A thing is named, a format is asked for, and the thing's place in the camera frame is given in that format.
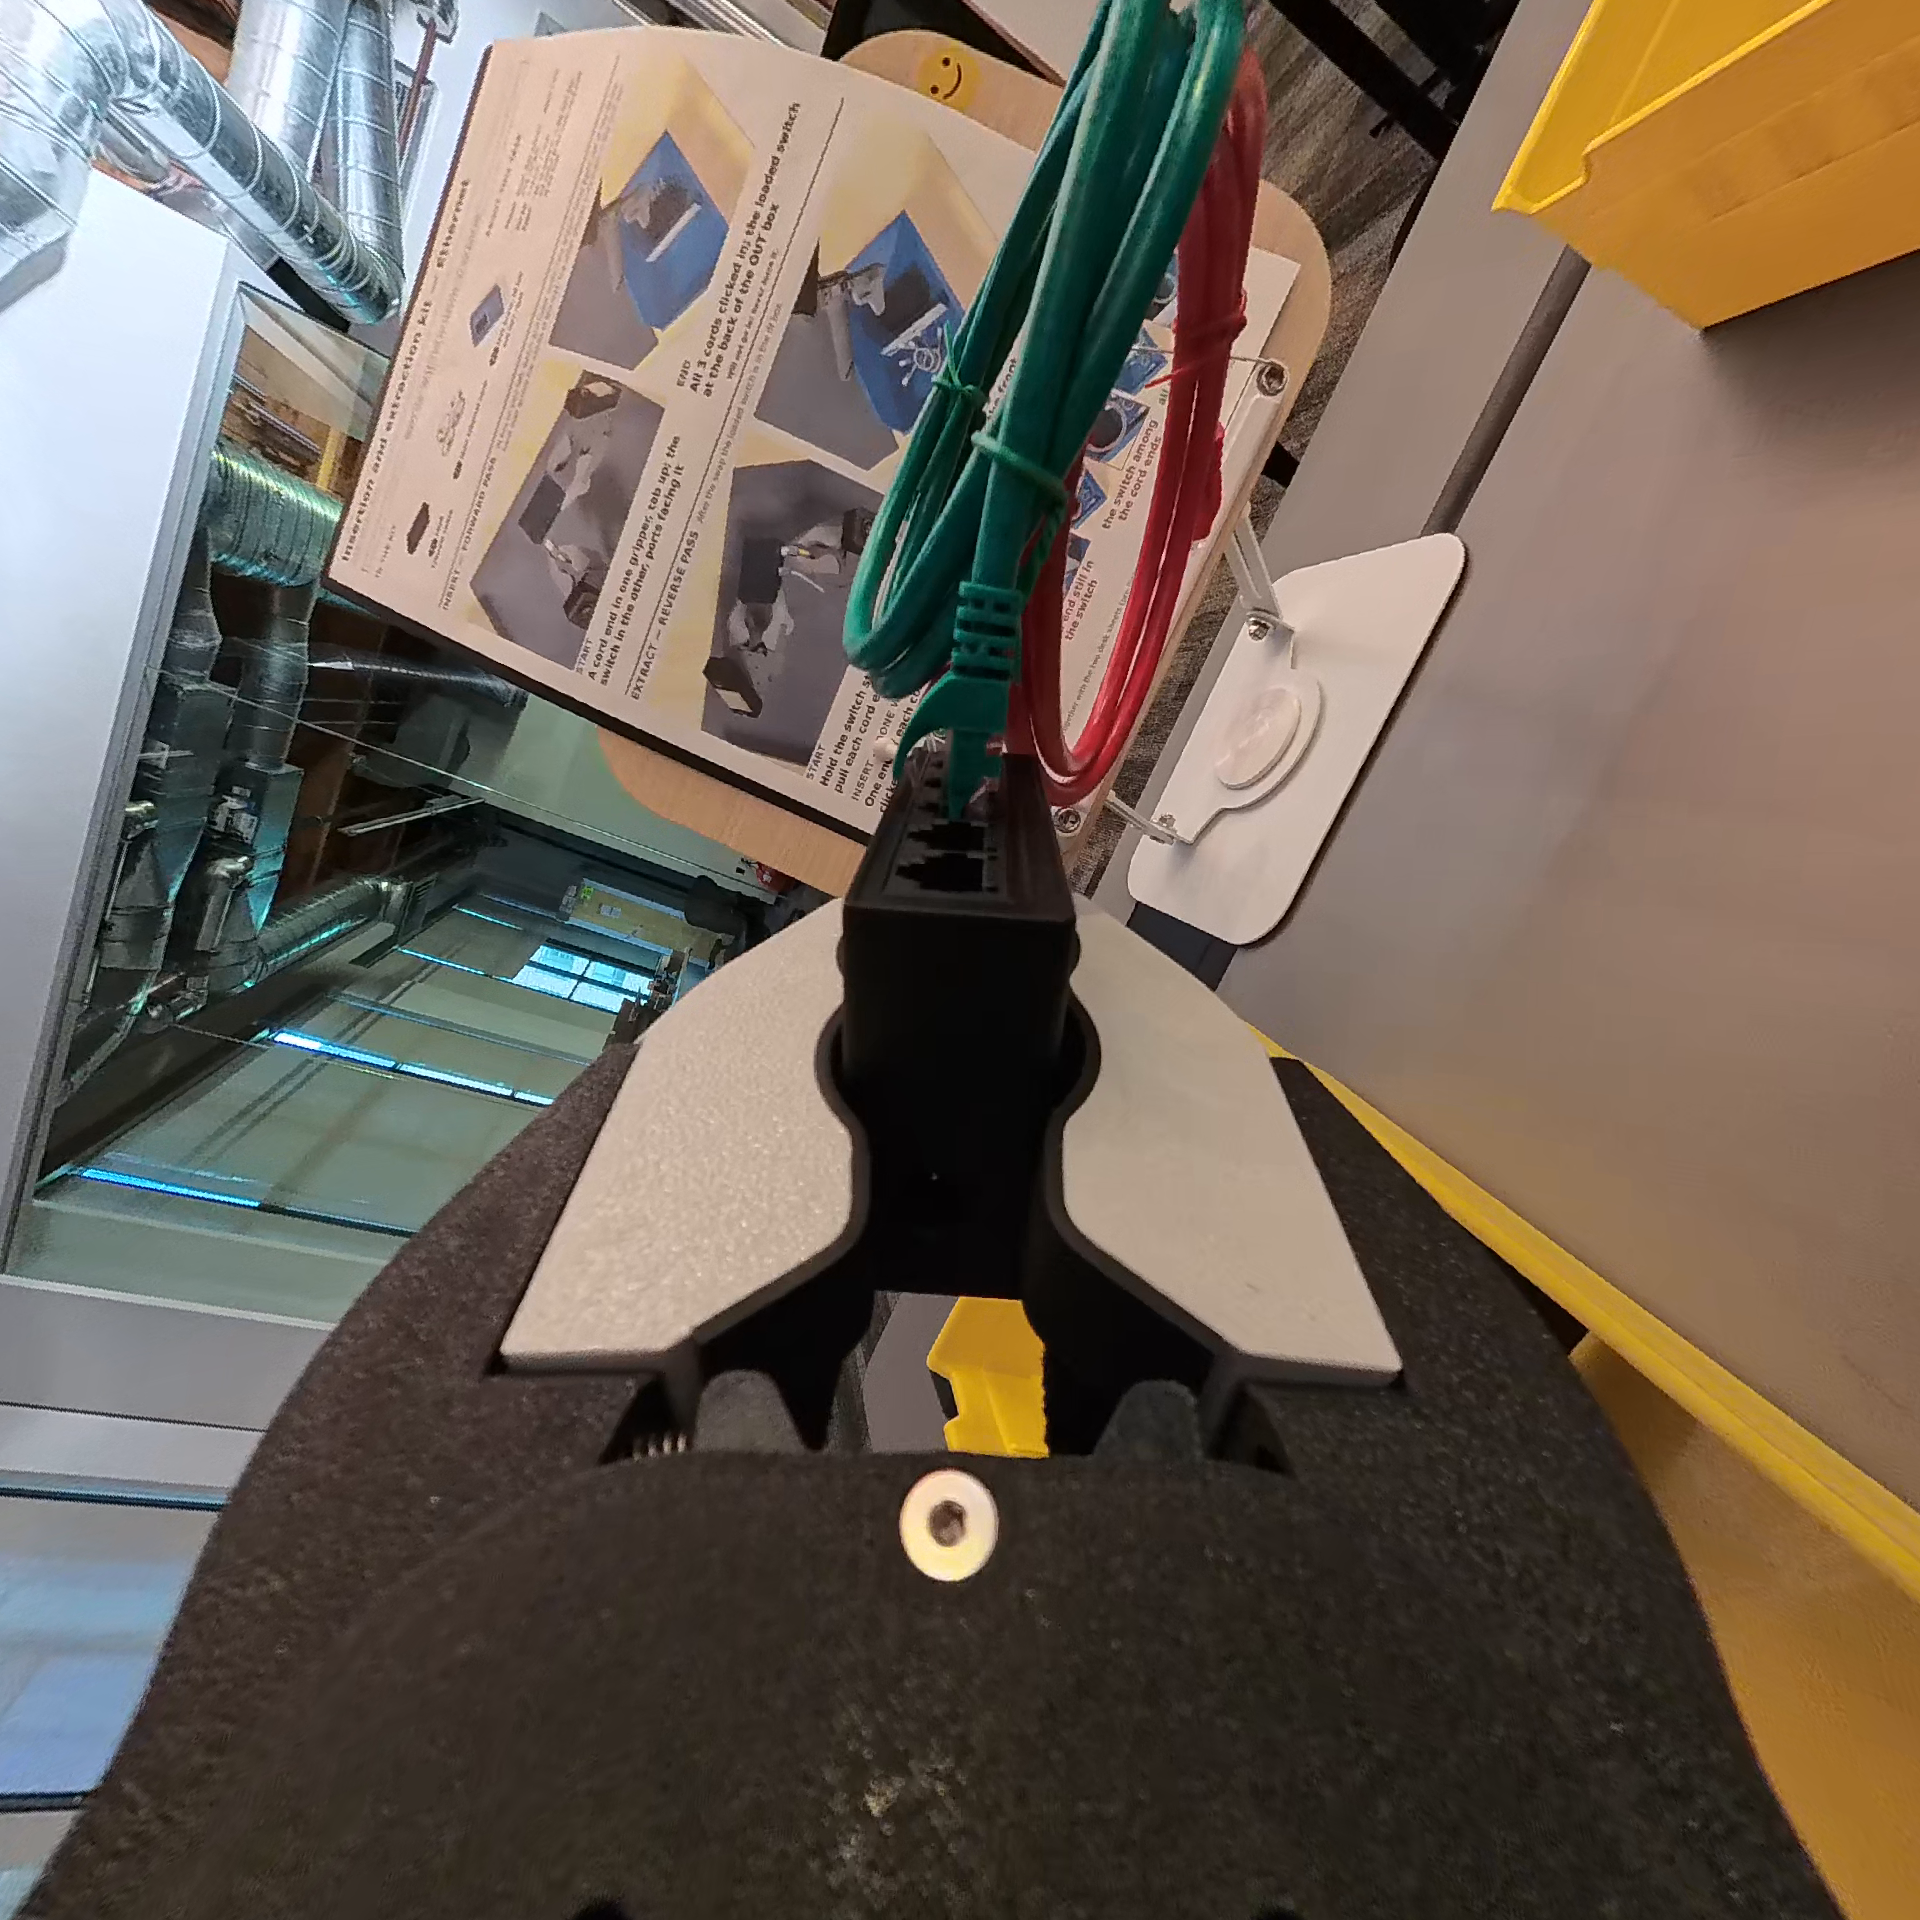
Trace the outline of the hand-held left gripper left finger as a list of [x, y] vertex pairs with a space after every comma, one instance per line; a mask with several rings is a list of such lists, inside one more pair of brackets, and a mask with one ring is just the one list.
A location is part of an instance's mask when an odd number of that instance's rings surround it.
[[710, 1344], [855, 1223], [820, 1049], [843, 910], [720, 967], [638, 1041], [499, 1354], [513, 1374], [698, 1379]]

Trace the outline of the instruction poster board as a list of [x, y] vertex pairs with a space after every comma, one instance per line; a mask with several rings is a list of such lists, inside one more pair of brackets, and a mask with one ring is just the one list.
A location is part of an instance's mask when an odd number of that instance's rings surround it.
[[1099, 3], [1048, 126], [715, 31], [488, 57], [328, 582], [843, 889], [926, 738], [1090, 809], [1289, 408], [1243, 3]]

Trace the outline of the yellow plastic bin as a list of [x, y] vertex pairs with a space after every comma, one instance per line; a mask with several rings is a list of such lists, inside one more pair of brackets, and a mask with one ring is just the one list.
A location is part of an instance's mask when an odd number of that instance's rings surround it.
[[1918, 250], [1915, 1], [1596, 1], [1496, 193], [1694, 329]]
[[[1529, 1322], [1568, 1330], [1579, 1375], [1663, 1517], [1704, 1625], [1716, 1642], [1771, 1789], [1846, 1915], [1918, 1915], [1915, 1867], [1915, 1504], [1899, 1498], [1843, 1450], [1739, 1377], [1707, 1345], [1370, 1105], [1305, 1065], [1278, 1070], [1305, 1113], [1316, 1158], [1326, 1142], [1374, 1142], [1352, 1154], [1370, 1190], [1408, 1216], [1408, 1254], [1363, 1254], [1402, 1354], [1420, 1328], [1463, 1334], [1463, 1281], [1420, 1280], [1423, 1258], [1479, 1245], [1475, 1271], [1502, 1261], [1505, 1295]], [[1332, 1104], [1352, 1117], [1329, 1130]], [[1280, 1453], [1320, 1504], [1342, 1504], [1404, 1551], [1435, 1561], [1442, 1514], [1470, 1549], [1482, 1537], [1518, 1546], [1486, 1591], [1522, 1608], [1551, 1641], [1572, 1647], [1572, 1601], [1538, 1608], [1526, 1592], [1551, 1544], [1585, 1544], [1588, 1504], [1548, 1453], [1548, 1433], [1500, 1361], [1442, 1367], [1392, 1392], [1400, 1411], [1383, 1440], [1352, 1440], [1326, 1423], [1280, 1419]], [[1408, 1453], [1385, 1453], [1392, 1437]]]

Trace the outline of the white poster stand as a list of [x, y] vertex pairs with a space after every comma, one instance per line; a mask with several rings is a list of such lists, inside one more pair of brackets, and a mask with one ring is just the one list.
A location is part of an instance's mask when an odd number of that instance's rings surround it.
[[1136, 834], [1128, 896], [1230, 947], [1275, 931], [1360, 784], [1467, 568], [1457, 534], [1275, 574], [1247, 506], [1222, 506], [1185, 590], [1235, 579], [1228, 654], [1160, 799], [1102, 794]]

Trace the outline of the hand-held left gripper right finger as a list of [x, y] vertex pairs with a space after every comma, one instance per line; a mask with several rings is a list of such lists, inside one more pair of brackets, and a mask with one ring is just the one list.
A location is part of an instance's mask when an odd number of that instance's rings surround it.
[[1064, 1117], [1071, 1245], [1186, 1336], [1201, 1379], [1400, 1379], [1255, 1029], [1105, 910], [1075, 914], [1090, 1088]]

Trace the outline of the black ethernet switch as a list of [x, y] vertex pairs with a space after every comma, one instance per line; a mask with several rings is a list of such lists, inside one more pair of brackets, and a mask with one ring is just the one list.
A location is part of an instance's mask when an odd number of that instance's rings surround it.
[[838, 1085], [867, 1147], [881, 1288], [1015, 1298], [1067, 1093], [1078, 912], [1033, 761], [958, 814], [922, 741], [843, 898]]

